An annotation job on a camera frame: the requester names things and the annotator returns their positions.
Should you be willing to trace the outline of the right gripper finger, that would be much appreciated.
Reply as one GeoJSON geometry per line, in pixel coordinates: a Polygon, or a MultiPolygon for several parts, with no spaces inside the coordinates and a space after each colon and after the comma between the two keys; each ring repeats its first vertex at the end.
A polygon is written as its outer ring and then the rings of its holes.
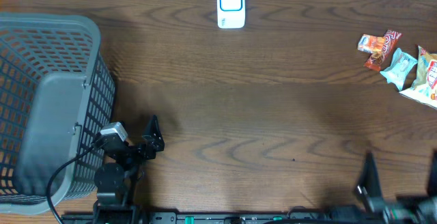
{"type": "Polygon", "coordinates": [[[437,151],[434,151],[432,156],[432,163],[427,184],[427,194],[430,197],[435,197],[437,194],[437,151]]]}
{"type": "Polygon", "coordinates": [[[354,194],[368,212],[381,212],[384,208],[376,161],[371,152],[365,155],[363,169],[354,188],[354,194]]]}

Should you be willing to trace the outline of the yellow red noodle packet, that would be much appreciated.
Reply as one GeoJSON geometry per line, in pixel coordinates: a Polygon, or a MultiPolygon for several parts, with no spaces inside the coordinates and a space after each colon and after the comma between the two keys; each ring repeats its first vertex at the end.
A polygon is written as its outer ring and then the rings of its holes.
{"type": "Polygon", "coordinates": [[[421,46],[418,46],[418,50],[416,79],[411,87],[400,91],[400,94],[436,109],[436,54],[429,53],[421,46]]]}

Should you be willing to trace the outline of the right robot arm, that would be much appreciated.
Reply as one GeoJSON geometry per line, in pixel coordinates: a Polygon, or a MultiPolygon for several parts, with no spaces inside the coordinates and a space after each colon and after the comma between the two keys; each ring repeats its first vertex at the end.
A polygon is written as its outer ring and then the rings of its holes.
{"type": "Polygon", "coordinates": [[[337,206],[330,209],[332,221],[346,223],[435,223],[436,222],[436,153],[433,153],[426,195],[401,195],[395,201],[383,197],[376,161],[366,153],[363,170],[354,193],[364,205],[337,206]]]}

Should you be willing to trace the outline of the small orange snack box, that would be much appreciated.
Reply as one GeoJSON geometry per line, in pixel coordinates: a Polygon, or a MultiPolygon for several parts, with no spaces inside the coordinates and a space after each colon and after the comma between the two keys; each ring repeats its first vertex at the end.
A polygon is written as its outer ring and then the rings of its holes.
{"type": "Polygon", "coordinates": [[[366,53],[379,53],[382,52],[384,42],[384,37],[363,34],[358,41],[357,49],[366,53]]]}

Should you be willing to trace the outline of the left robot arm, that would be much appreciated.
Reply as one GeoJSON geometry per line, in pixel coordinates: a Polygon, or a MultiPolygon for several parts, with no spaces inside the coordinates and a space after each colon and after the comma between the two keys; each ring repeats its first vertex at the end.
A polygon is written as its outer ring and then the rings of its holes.
{"type": "Polygon", "coordinates": [[[107,124],[98,133],[96,147],[114,161],[103,164],[94,175],[97,201],[93,223],[147,223],[147,215],[133,198],[136,184],[144,176],[142,164],[165,148],[157,116],[152,116],[142,134],[144,143],[130,145],[127,138],[120,122],[107,124]]]}

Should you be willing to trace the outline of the grey plastic shopping basket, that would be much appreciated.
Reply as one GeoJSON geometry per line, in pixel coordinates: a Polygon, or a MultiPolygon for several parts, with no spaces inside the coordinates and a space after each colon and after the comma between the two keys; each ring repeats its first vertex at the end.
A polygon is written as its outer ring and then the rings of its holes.
{"type": "Polygon", "coordinates": [[[1,14],[1,211],[40,214],[89,195],[115,84],[83,16],[1,14]]]}

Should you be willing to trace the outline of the mint white snack packet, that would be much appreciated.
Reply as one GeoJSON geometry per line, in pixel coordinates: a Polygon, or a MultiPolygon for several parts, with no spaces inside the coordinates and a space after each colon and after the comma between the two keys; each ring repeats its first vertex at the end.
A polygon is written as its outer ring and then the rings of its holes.
{"type": "Polygon", "coordinates": [[[387,83],[394,84],[401,91],[406,77],[416,64],[417,60],[414,57],[397,48],[393,53],[390,66],[380,71],[380,74],[386,79],[387,83]]]}

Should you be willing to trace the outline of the red Top chocolate bar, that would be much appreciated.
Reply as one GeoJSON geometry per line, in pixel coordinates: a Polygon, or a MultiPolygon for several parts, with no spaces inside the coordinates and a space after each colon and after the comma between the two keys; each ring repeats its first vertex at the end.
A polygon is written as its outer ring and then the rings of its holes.
{"type": "Polygon", "coordinates": [[[394,49],[403,33],[388,29],[382,37],[370,38],[369,43],[373,48],[364,67],[371,70],[381,71],[382,64],[394,49]]]}

